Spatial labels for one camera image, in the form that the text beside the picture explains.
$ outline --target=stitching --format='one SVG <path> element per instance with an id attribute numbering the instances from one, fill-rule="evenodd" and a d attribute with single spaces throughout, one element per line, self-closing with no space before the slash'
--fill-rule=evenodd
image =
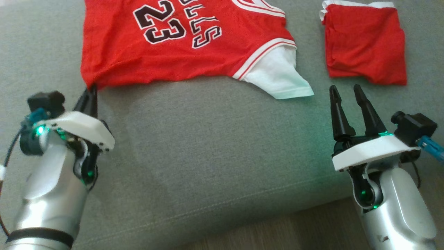
<path id="1" fill-rule="evenodd" d="M 119 232 L 115 232 L 115 233 L 111 233 L 111 234 L 108 234 L 108 235 L 103 235 L 103 236 L 98 236 L 98 237 L 95 237 L 95 238 L 91 238 L 91 239 L 89 239 L 87 241 L 84 241 L 82 243 L 76 244 L 75 246 L 73 246 L 73 249 L 75 249 L 77 246 L 84 246 L 84 245 L 90 245 L 92 243 L 103 242 L 103 241 L 108 240 L 110 237 L 118 236 L 118 238 L 119 238 L 119 237 L 122 237 L 122 235 L 121 235 L 122 233 L 125 233 L 125 232 L 128 232 L 128 231 L 134 231 L 134 230 L 137 230 L 137 229 L 140 229 L 140 228 L 147 228 L 147 229 L 149 229 L 149 228 L 152 228 L 156 224 L 163 225 L 166 222 L 174 220 L 174 219 L 176 219 L 178 217 L 182 217 L 183 216 L 182 218 L 179 218 L 176 221 L 184 220 L 184 219 L 187 219 L 187 218 L 190 218 L 190 217 L 193 217 L 193 216 L 197 216 L 199 214 L 204 213 L 204 212 L 201 212 L 202 210 L 207 210 L 209 208 L 212 208 L 212 207 L 215 207 L 215 206 L 219 206 L 219 205 L 229 206 L 229 205 L 237 203 L 238 201 L 240 201 L 242 199 L 250 199 L 253 196 L 257 196 L 257 195 L 261 195 L 261 194 L 265 194 L 265 193 L 273 193 L 274 191 L 284 191 L 285 189 L 287 189 L 289 187 L 292 187 L 292 186 L 295 186 L 295 185 L 301 185 L 301 184 L 304 184 L 306 182 L 312 182 L 314 180 L 315 179 L 307 180 L 307 181 L 295 182 L 295 183 L 292 183 L 292 184 L 287 184 L 287 185 L 284 185 L 284 186 L 279 186 L 279 187 L 271 188 L 271 189 L 268 189 L 268 190 L 263 190 L 263 191 L 259 191 L 259 192 L 256 192 L 256 193 L 247 194 L 247 195 L 240 196 L 240 197 L 237 197 L 237 198 L 234 198 L 234 199 L 230 199 L 230 200 L 227 200 L 227 201 L 218 202 L 218 203 L 215 203 L 215 204 L 212 204 L 212 205 L 209 205 L 209 206 L 201 207 L 201 208 L 198 208 L 198 209 L 195 209 L 195 210 L 183 213 L 183 214 L 178 214 L 178 215 L 175 215 L 175 216 L 171 216 L 171 217 L 165 218 L 165 219 L 160 220 L 160 221 L 150 222 L 150 223 L 147 223 L 147 224 L 144 224 L 144 225 L 128 228 L 128 229 L 125 229 L 125 230 L 122 230 L 122 231 L 119 231 Z M 216 209 L 217 208 L 209 209 L 206 212 L 210 212 L 210 211 L 213 211 L 213 210 L 216 210 Z"/>

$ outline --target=wooden floor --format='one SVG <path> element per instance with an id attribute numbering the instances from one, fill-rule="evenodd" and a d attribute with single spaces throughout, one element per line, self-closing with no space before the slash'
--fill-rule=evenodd
<path id="1" fill-rule="evenodd" d="M 234 229 L 176 250 L 370 250 L 351 198 Z"/>

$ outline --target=basketball jersey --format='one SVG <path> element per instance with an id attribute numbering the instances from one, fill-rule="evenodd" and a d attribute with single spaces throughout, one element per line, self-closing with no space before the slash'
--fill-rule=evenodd
<path id="1" fill-rule="evenodd" d="M 313 95 L 285 13 L 264 0 L 85 0 L 87 86 L 226 75 L 277 99 Z"/>

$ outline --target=clothing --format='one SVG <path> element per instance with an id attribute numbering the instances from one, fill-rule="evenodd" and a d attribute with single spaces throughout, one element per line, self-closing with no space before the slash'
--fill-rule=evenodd
<path id="1" fill-rule="evenodd" d="M 392 2 L 324 1 L 325 56 L 330 77 L 364 76 L 406 85 L 405 37 Z"/>
<path id="2" fill-rule="evenodd" d="M 85 0 L 87 86 L 227 75 L 277 99 L 313 91 L 294 69 L 285 13 L 264 0 Z"/>

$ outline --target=white and red striped trim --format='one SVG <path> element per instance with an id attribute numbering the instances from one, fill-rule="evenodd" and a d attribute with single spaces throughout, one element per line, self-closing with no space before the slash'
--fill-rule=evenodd
<path id="1" fill-rule="evenodd" d="M 268 41 L 261 47 L 259 47 L 251 56 L 247 59 L 247 61 L 240 67 L 240 69 L 234 73 L 233 78 L 242 80 L 243 77 L 254 67 L 254 65 L 263 58 L 270 50 L 275 47 L 287 45 L 296 48 L 296 44 L 293 40 L 288 40 L 284 38 L 275 38 L 273 40 Z"/>
<path id="2" fill-rule="evenodd" d="M 395 5 L 392 2 L 373 2 L 371 4 L 360 4 L 343 0 L 327 0 L 322 2 L 322 7 L 324 9 L 319 12 L 319 17 L 321 18 L 321 21 L 324 20 L 325 14 L 327 13 L 326 9 L 331 4 L 342 5 L 342 6 L 372 7 L 372 8 L 395 8 Z"/>
<path id="3" fill-rule="evenodd" d="M 264 13 L 272 16 L 280 16 L 285 17 L 285 12 L 279 8 L 273 7 L 267 4 L 264 0 L 249 0 L 252 2 L 248 2 L 246 0 L 231 0 L 236 6 L 242 8 L 244 10 Z"/>

